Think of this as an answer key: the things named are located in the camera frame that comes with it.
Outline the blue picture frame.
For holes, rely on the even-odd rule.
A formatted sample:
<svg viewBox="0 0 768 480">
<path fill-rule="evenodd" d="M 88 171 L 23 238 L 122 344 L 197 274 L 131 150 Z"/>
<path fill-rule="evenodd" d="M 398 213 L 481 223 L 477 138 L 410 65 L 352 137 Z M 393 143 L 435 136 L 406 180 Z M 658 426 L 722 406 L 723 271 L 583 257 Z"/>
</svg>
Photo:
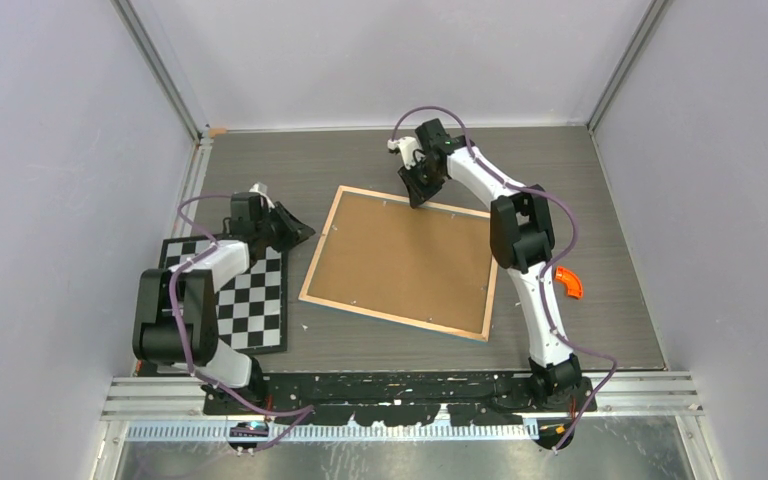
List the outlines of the blue picture frame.
<svg viewBox="0 0 768 480">
<path fill-rule="evenodd" d="M 299 298 L 486 342 L 498 264 L 485 211 L 341 185 Z"/>
</svg>

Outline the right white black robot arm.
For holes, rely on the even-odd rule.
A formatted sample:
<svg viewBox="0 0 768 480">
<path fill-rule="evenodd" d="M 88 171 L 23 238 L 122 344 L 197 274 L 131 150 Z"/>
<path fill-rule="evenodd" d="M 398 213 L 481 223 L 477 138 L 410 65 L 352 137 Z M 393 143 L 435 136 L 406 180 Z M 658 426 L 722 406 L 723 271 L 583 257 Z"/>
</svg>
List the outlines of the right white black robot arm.
<svg viewBox="0 0 768 480">
<path fill-rule="evenodd" d="M 558 409 L 581 386 L 583 375 L 552 285 L 555 234 L 544 190 L 513 180 L 471 140 L 451 136 L 437 119 L 421 124 L 412 136 L 392 136 L 387 149 L 402 160 L 398 174 L 412 208 L 455 180 L 488 209 L 491 253 L 512 280 L 526 321 L 531 371 L 526 392 L 532 405 Z"/>
</svg>

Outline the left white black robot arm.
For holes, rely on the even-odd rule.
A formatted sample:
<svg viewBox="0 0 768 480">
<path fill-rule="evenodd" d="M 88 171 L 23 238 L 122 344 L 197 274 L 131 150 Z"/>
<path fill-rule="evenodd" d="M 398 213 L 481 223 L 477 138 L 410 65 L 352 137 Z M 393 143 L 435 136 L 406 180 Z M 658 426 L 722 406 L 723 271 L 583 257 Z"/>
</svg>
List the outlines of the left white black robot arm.
<svg viewBox="0 0 768 480">
<path fill-rule="evenodd" d="M 144 271 L 139 278 L 132 351 L 137 360 L 183 370 L 228 398 L 244 414 L 299 417 L 264 408 L 268 384 L 258 361 L 220 339 L 217 300 L 221 288 L 250 270 L 268 250 L 286 253 L 315 231 L 256 184 L 226 195 L 230 214 L 223 234 L 202 233 L 201 253 L 168 268 Z"/>
</svg>

